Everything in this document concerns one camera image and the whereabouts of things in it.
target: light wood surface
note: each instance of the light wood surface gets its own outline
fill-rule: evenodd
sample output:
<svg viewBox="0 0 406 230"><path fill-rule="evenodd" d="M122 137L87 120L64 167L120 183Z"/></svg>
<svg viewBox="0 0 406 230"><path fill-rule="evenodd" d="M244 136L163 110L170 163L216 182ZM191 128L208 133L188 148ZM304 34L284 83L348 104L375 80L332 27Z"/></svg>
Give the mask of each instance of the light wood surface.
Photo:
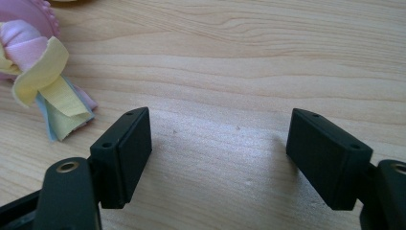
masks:
<svg viewBox="0 0 406 230"><path fill-rule="evenodd" d="M333 212L285 155L292 108L324 115L406 161L404 0L53 3L64 74L96 119L50 143L36 105L0 83L0 205L41 188L127 110L150 109L153 151L104 229L360 229Z"/></svg>

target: hole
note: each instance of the hole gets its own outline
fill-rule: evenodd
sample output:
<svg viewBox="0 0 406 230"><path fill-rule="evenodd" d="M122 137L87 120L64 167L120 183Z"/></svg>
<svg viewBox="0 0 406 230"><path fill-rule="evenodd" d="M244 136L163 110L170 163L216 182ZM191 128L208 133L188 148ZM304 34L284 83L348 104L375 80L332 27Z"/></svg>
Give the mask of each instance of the hole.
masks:
<svg viewBox="0 0 406 230"><path fill-rule="evenodd" d="M402 164L392 164L392 167L394 167L395 170L396 170L398 173L406 174L406 165L402 165Z"/></svg>
<svg viewBox="0 0 406 230"><path fill-rule="evenodd" d="M76 161L66 162L66 163L61 164L59 167L57 167L56 171L58 173L67 173L67 172L75 170L78 166L79 166L79 163Z"/></svg>
<svg viewBox="0 0 406 230"><path fill-rule="evenodd" d="M106 142L106 143L103 143L101 146L102 146L103 148L110 148L110 147L112 146L112 144L109 143L109 142Z"/></svg>
<svg viewBox="0 0 406 230"><path fill-rule="evenodd" d="M350 147L355 149L355 150L361 149L361 147L359 147L358 145L355 145L355 144L351 144Z"/></svg>

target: black plastic part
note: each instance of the black plastic part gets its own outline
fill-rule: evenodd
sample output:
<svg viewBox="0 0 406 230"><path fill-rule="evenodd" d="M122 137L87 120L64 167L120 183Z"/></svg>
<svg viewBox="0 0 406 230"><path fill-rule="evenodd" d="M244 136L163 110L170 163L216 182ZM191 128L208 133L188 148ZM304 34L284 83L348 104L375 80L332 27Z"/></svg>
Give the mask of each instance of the black plastic part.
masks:
<svg viewBox="0 0 406 230"><path fill-rule="evenodd" d="M375 188L389 229L406 229L406 164L395 160L379 162Z"/></svg>
<svg viewBox="0 0 406 230"><path fill-rule="evenodd" d="M101 229L99 208L86 159L68 158L45 173L34 230Z"/></svg>
<svg viewBox="0 0 406 230"><path fill-rule="evenodd" d="M0 229L28 230L33 228L39 191L21 197L0 208Z"/></svg>
<svg viewBox="0 0 406 230"><path fill-rule="evenodd" d="M370 147L323 116L295 108L286 153L331 209L353 209Z"/></svg>
<svg viewBox="0 0 406 230"><path fill-rule="evenodd" d="M388 229L388 221L384 218L382 204L375 189L376 173L376 166L370 163L357 186L357 197L364 204L359 216L363 230Z"/></svg>
<svg viewBox="0 0 406 230"><path fill-rule="evenodd" d="M101 175L102 208L121 209L131 200L151 151L147 107L126 112L92 145L89 163Z"/></svg>

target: fabric ribbon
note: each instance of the fabric ribbon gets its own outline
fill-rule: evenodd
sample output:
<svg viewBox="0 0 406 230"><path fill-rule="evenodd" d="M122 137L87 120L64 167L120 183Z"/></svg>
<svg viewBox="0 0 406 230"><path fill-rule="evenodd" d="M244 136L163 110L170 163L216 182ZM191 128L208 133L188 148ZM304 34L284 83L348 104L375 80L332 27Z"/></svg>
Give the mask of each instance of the fabric ribbon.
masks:
<svg viewBox="0 0 406 230"><path fill-rule="evenodd" d="M51 140L63 140L93 119L97 104L60 75L69 54L57 38L48 40L16 20L0 24L0 41L0 79L15 80L12 94L19 104L37 102Z"/></svg>

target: stuffed toy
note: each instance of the stuffed toy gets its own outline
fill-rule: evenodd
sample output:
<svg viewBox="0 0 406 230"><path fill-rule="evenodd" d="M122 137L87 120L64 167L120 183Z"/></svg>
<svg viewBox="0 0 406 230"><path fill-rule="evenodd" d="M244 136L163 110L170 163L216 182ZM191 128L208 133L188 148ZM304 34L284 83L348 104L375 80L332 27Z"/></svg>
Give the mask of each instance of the stuffed toy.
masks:
<svg viewBox="0 0 406 230"><path fill-rule="evenodd" d="M0 0L0 80L12 95L36 102L51 140L63 140L94 118L97 104L61 73L69 54L57 39L58 22L43 0Z"/></svg>

